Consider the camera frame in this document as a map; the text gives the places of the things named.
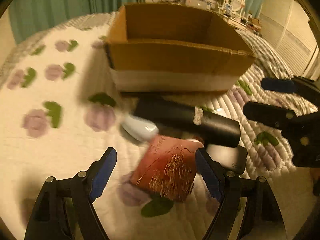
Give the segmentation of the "right hand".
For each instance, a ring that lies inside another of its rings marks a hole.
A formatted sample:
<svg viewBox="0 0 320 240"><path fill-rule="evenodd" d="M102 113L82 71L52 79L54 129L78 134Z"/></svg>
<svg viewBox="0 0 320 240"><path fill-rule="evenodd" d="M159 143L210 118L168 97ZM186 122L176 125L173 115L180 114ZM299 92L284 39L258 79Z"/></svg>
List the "right hand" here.
<svg viewBox="0 0 320 240"><path fill-rule="evenodd" d="M313 194L318 197L320 194L320 189L319 189L320 168L319 167L310 168L310 174L313 179Z"/></svg>

